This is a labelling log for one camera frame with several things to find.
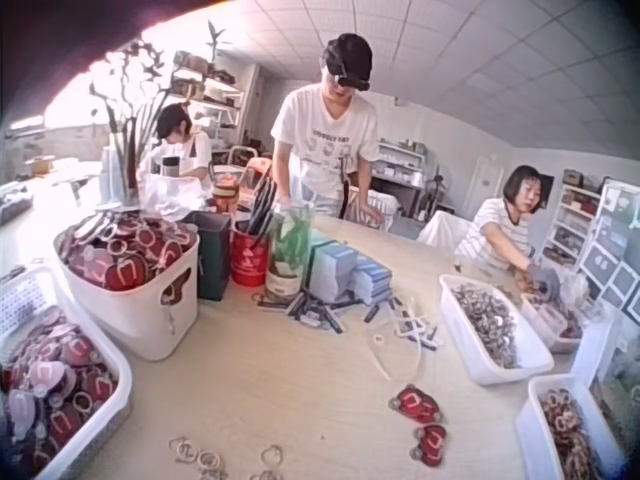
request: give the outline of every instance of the person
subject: person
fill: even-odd
[[[526,271],[535,283],[546,285],[545,295],[554,300],[560,291],[558,275],[554,269],[542,268],[529,258],[532,247],[527,242],[527,220],[538,210],[541,200],[540,174],[533,167],[519,166],[507,179],[502,198],[483,202],[455,254],[499,269],[513,265]]]
[[[156,135],[162,143],[151,151],[147,172],[159,172],[163,157],[177,156],[181,177],[195,177],[207,184],[211,141],[205,132],[193,127],[184,105],[174,103],[162,109]]]
[[[370,162],[378,159],[375,107],[356,93],[369,88],[373,53],[359,35],[329,41],[320,83],[291,92],[273,125],[273,177],[281,200],[311,201],[316,212],[344,213],[346,171],[357,165],[360,208],[380,223],[369,205]]]

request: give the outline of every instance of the door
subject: door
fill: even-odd
[[[482,202],[498,196],[503,172],[504,169],[497,162],[484,157],[478,158],[462,209],[463,218],[473,220]]]

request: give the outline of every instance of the hand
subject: hand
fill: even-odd
[[[560,295],[560,279],[553,268],[542,268],[535,263],[530,263],[527,272],[531,274],[534,285],[544,285],[546,292],[542,292],[545,301],[553,302]]]
[[[384,222],[384,214],[376,207],[369,205],[367,202],[360,202],[360,211],[376,222],[377,226],[382,225]]]

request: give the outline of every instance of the woman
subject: woman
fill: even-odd
[[[163,157],[180,157],[181,177],[195,177],[208,184],[211,141],[206,133],[192,129],[192,125],[182,104],[174,103],[162,109],[156,125],[162,144],[151,152],[147,172],[159,171]]]
[[[540,174],[533,167],[519,166],[505,183],[502,195],[484,201],[455,253],[495,268],[513,265],[524,270],[534,282],[545,284],[546,296],[554,300],[560,291],[558,275],[552,268],[533,263],[527,243],[527,218],[538,210],[542,199]]]

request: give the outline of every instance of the gloves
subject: gloves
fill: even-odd
[[[546,302],[553,302],[560,295],[560,279],[553,268],[542,268],[530,263],[527,272],[531,275],[534,285],[537,283],[540,293]]]

